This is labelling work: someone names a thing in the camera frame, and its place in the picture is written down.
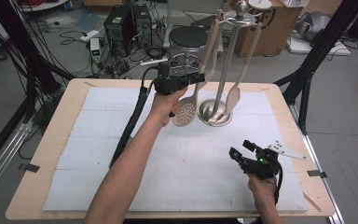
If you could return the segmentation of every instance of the black pole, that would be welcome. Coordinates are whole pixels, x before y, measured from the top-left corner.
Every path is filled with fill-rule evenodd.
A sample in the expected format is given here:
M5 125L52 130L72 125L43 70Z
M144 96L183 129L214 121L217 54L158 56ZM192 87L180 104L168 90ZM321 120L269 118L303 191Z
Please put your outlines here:
M0 149L6 142L6 140L10 137L12 132L16 129L17 125L19 124L21 118L24 116L25 111L27 109L28 100L25 99L17 111L14 113L13 117L9 120L5 128L0 132Z
M55 80L51 72L54 72L67 80L71 80L76 77L63 71L61 68L55 66L41 56L36 45L34 44L34 41L26 31L21 18L9 0L0 0L0 23L6 30L15 48L19 50L22 58L25 59L25 70L16 61L13 55L16 53L10 51L9 45L1 36L0 43L7 49L7 53L9 54L15 67L27 77L27 97L7 123L3 131L0 132L1 149L13 130L21 121L21 118L25 115L24 122L27 122L34 114L34 105L37 95L36 88L40 88L42 93L53 93L61 86Z
M358 0L343 0L300 67L293 74L274 82L278 86L290 83L282 93L289 105L294 105L297 96L302 92L298 126L303 134L307 134L306 119L312 77L357 14Z

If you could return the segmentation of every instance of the computer tower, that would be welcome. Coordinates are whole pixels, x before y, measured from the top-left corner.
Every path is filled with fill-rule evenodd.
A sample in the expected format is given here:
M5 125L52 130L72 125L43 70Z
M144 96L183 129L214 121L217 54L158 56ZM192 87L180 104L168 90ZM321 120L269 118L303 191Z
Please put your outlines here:
M137 33L138 47L147 49L152 47L152 18L145 4L132 6L133 18Z
M112 55L129 56L130 42L136 36L131 7L114 6L103 26Z

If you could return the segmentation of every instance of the forearm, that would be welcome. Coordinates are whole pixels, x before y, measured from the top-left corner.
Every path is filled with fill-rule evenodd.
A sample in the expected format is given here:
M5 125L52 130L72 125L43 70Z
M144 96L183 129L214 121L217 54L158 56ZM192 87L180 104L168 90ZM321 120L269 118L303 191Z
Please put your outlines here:
M104 178L90 205L86 223L122 223L161 128L161 123L154 118L146 119Z
M275 204L265 205L263 208L258 209L263 224L283 224L282 219L279 217Z

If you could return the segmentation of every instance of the wooden tabletop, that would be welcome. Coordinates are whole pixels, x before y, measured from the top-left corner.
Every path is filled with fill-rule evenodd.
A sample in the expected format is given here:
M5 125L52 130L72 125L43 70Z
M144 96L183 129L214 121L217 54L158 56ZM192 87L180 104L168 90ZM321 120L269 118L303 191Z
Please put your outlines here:
M233 83L227 83L228 91ZM42 210L57 162L66 146L70 132L91 87L139 88L139 80L74 79L72 80L54 113L31 164L40 169L37 173L27 171L7 209L8 219L67 219L83 218L86 212L45 212ZM210 82L203 89L217 90L218 83ZM330 217L334 215L324 182L318 176L310 177L309 170L317 170L304 144L302 135L284 101L280 89L273 84L241 83L241 91L264 92L278 122L283 140L291 149L306 155L306 161L293 160L297 178L308 202L306 213L280 213L282 217ZM192 217L253 217L248 212L129 212L127 218L192 218Z

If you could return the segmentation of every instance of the cardboard box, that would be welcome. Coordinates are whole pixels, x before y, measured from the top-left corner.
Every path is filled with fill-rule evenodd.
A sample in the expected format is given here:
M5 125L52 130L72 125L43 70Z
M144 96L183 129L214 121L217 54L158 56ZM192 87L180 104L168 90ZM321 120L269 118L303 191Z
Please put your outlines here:
M268 10L252 9L250 13L262 12L259 17L263 30L258 39L254 56L278 54L286 45L302 7L285 7L279 0L270 0L272 7ZM245 57L254 34L254 28L242 28L237 40L235 52Z
M305 12L320 11L324 15L332 16L336 12L342 0L310 0L308 5L304 7L302 14Z

